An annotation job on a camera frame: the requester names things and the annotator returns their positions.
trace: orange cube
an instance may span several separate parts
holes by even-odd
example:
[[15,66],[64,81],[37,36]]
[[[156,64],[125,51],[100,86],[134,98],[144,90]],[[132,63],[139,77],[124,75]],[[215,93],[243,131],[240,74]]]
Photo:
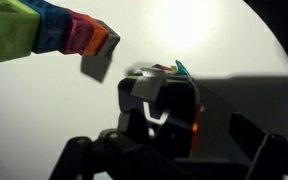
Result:
[[96,20],[91,18],[88,15],[80,14],[82,18],[89,21],[94,25],[93,36],[91,37],[90,41],[88,42],[85,50],[83,53],[80,53],[82,56],[89,56],[89,55],[96,55],[103,44],[105,43],[106,39],[108,38],[108,30],[106,30],[100,23],[98,23]]

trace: small colorful object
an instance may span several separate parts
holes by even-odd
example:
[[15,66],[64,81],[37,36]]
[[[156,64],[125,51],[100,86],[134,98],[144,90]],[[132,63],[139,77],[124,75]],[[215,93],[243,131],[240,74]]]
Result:
[[90,38],[94,25],[86,21],[78,13],[62,8],[72,16],[70,27],[66,35],[66,42],[60,52],[62,54],[83,53]]
[[44,0],[20,1],[41,15],[32,51],[39,54],[62,49],[71,22],[70,13]]
[[177,73],[177,67],[176,66],[171,66],[172,73],[175,74]]
[[177,73],[178,74],[184,74],[184,75],[190,74],[179,60],[176,60],[175,63],[177,65]]

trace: green cube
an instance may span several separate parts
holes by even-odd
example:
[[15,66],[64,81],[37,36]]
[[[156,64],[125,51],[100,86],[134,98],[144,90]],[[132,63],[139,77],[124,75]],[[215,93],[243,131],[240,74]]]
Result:
[[17,0],[0,0],[0,62],[29,56],[40,15]]

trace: colorful cube stack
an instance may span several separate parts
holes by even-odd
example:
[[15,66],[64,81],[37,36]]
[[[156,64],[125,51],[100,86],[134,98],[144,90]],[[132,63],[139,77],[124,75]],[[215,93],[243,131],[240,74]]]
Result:
[[44,0],[0,0],[0,62],[36,54],[107,56],[120,37],[104,22]]

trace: black mechanical part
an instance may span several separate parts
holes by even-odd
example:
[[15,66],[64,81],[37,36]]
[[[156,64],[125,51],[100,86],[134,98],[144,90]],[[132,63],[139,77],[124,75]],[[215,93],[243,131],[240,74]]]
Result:
[[244,116],[232,115],[230,134],[252,160],[246,180],[280,180],[288,175],[288,141],[277,134],[266,134]]
[[149,142],[146,118],[138,109],[122,112],[118,120],[117,129],[135,143]]
[[193,123],[183,122],[175,117],[168,119],[150,145],[170,160],[177,157],[189,157],[192,127]]
[[[140,97],[131,95],[136,79],[125,78],[118,84],[119,107],[121,112],[129,112],[131,109],[139,109],[143,114],[143,101]],[[155,113],[162,112],[164,109],[180,109],[177,113],[182,121],[193,121],[195,107],[195,89],[187,81],[181,83],[168,83],[167,87],[161,87],[155,102],[148,102],[150,107],[154,107]]]
[[92,141],[88,137],[69,140],[54,168],[50,180],[93,179]]
[[[131,140],[128,135],[136,134],[136,131],[129,130],[131,127],[139,128],[133,122],[141,118],[141,113],[131,111],[128,117],[127,121],[120,121],[127,123],[119,126],[123,132],[116,129],[102,131],[94,142],[86,137],[71,139],[50,179],[75,180],[80,174],[83,180],[91,180],[94,174],[104,171],[116,180],[281,180],[282,175],[288,175],[287,139],[276,134],[266,134],[241,114],[232,115],[230,134],[252,161],[250,167],[218,159],[171,160],[167,154],[163,154],[165,152],[153,148],[153,140],[149,143],[135,143]],[[174,144],[173,148],[187,147]]]

